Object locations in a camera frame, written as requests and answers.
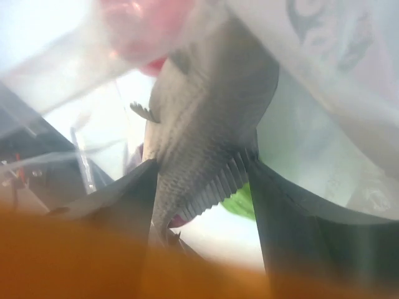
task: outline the fish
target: fish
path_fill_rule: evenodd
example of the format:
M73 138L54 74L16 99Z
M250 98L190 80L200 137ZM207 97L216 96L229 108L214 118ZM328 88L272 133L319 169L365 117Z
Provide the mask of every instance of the fish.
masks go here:
M278 81L278 62L233 14L170 53L148 108L131 104L147 120L143 161L159 167L153 234L165 238L176 219L193 220L248 182Z

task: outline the green object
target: green object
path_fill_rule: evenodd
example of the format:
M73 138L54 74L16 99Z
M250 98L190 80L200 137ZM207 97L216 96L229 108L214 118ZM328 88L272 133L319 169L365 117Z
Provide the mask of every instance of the green object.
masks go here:
M235 194L225 199L222 206L230 213L255 221L254 205L252 204L249 183L245 184Z

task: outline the blurry orange foreground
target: blurry orange foreground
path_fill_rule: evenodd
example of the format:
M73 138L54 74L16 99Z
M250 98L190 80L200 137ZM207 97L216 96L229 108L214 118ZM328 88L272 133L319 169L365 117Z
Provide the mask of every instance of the blurry orange foreground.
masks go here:
M269 276L144 245L104 228L0 209L1 298L381 298L295 275Z

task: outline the gray fish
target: gray fish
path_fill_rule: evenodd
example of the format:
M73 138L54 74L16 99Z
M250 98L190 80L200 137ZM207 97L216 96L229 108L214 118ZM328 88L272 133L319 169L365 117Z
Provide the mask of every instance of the gray fish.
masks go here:
M231 16L207 38L172 53L153 87L143 160L159 165L152 222L166 235L234 194L256 162L256 127L277 88L279 64Z

